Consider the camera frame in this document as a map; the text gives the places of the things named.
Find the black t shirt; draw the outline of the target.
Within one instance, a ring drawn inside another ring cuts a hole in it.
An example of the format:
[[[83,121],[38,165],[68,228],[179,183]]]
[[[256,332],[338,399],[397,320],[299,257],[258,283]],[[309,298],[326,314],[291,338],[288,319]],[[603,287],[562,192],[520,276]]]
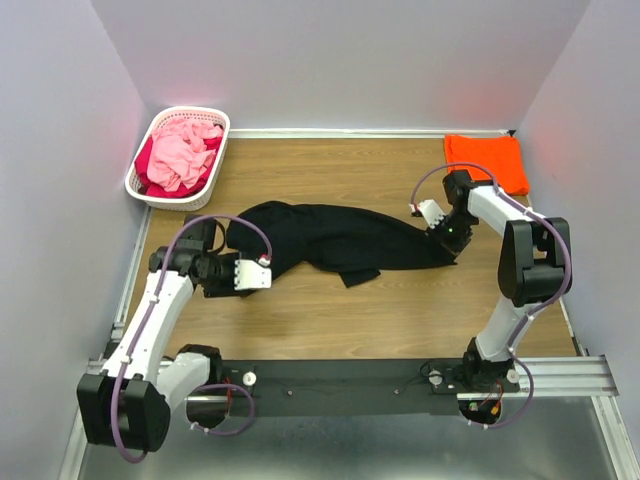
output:
[[[424,231],[371,210],[269,201],[240,217],[271,242],[274,279],[303,262],[339,274],[348,288],[375,279],[383,270],[450,266],[433,262]]]

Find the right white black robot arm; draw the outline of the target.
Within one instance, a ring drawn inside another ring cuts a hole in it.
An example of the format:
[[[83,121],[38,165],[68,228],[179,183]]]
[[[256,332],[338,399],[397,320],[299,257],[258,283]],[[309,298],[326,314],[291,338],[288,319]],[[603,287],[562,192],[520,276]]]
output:
[[[485,328],[459,360],[430,363],[435,389],[484,392],[507,380],[522,337],[539,313],[571,287],[570,229],[561,217],[546,218],[512,199],[494,180],[475,181],[455,170],[443,179],[444,212],[433,200],[413,206],[427,235],[458,256],[470,243],[473,226],[484,222],[502,238],[497,281],[500,297]]]

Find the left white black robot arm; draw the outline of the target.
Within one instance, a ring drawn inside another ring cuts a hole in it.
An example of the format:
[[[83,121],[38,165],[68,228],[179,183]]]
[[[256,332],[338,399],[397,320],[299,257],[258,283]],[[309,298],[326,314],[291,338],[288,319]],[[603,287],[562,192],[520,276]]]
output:
[[[218,349],[188,345],[166,368],[160,363],[176,321],[199,285],[220,283],[233,292],[268,288],[273,247],[257,258],[220,261],[213,248],[222,215],[192,215],[168,247],[150,261],[145,292],[129,328],[97,373],[84,374],[76,395],[86,439],[112,446],[131,464],[157,451],[167,436],[173,411],[190,393],[238,392],[254,421],[256,403],[246,387],[224,379]]]

